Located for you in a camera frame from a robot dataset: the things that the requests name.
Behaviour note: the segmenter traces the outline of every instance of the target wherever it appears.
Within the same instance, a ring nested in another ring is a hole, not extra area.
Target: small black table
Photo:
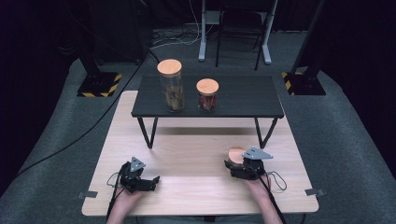
[[[219,83],[214,111],[198,108],[196,83],[202,78],[213,78]],[[264,148],[278,119],[284,117],[282,105],[271,77],[258,76],[183,76],[185,107],[170,112],[165,104],[159,77],[142,77],[132,117],[137,118],[148,148],[152,148],[158,118],[254,118],[260,147]],[[149,139],[143,118],[155,118]],[[272,118],[272,125],[262,140],[258,118]]]

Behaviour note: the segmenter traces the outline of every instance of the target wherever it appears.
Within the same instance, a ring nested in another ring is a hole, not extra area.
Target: light wooden tabletop
[[[98,194],[85,199],[85,216],[106,215],[113,192],[106,182],[132,157],[146,164],[141,178],[161,177],[155,191],[142,198],[131,212],[133,216],[260,213],[247,187],[231,177],[224,166],[230,148],[259,147],[254,119],[162,118],[158,120],[156,143],[148,149],[137,119],[131,116],[136,94],[125,91],[120,98],[89,187]],[[152,121],[145,119],[149,133]],[[265,130],[271,122],[260,119]],[[264,151],[274,156],[263,161],[265,170],[278,172],[288,185],[282,191],[272,181],[282,213],[316,212],[316,197],[304,192],[312,187],[286,117],[278,121]]]

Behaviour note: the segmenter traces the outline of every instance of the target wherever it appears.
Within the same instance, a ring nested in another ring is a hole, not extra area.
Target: black curtain
[[[52,2],[0,6],[0,196],[44,131],[75,59],[58,49],[64,33],[48,17],[56,11]]]
[[[394,176],[395,15],[392,1],[326,1],[300,64],[322,64],[341,86]],[[318,62],[321,49],[328,56]]]
[[[207,10],[218,10],[220,0],[207,0]],[[202,0],[148,0],[155,28],[194,22],[191,5],[201,22]],[[274,31],[307,31],[318,6],[317,0],[278,0]]]

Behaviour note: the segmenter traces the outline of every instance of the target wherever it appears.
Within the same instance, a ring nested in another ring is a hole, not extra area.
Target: orange lid
[[[213,95],[219,89],[219,83],[211,78],[204,78],[197,82],[197,90],[202,95]]]
[[[165,76],[175,76],[181,70],[181,62],[175,59],[163,60],[157,65],[157,69]]]
[[[242,147],[232,147],[228,151],[228,162],[232,163],[233,165],[242,165],[244,162],[244,158],[242,154],[246,150]]]

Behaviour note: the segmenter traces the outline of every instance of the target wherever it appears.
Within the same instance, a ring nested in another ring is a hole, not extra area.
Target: gray carpet
[[[174,58],[183,64],[182,75],[272,76],[312,186],[324,189],[319,210],[305,223],[392,223],[396,220],[396,182],[370,135],[340,87],[327,75],[318,78],[325,96],[289,96],[281,73],[294,63],[305,34],[271,34],[273,63],[260,62],[254,71],[255,53],[225,46],[215,67],[216,41],[208,40],[206,60],[198,62],[199,42],[153,49],[160,60]],[[142,76],[157,76],[156,62],[148,56],[138,68],[133,63],[106,63],[102,71],[122,74],[115,94],[108,98],[77,97],[85,77],[80,61],[70,67],[56,110],[24,166],[66,147],[106,113],[122,90],[137,90]],[[116,105],[84,137],[52,158],[16,178],[0,200],[0,223],[105,223],[104,217],[84,217],[88,189]],[[301,214],[286,214],[288,223],[300,223]],[[177,218],[139,219],[139,223],[176,223]],[[132,217],[130,223],[136,222]]]

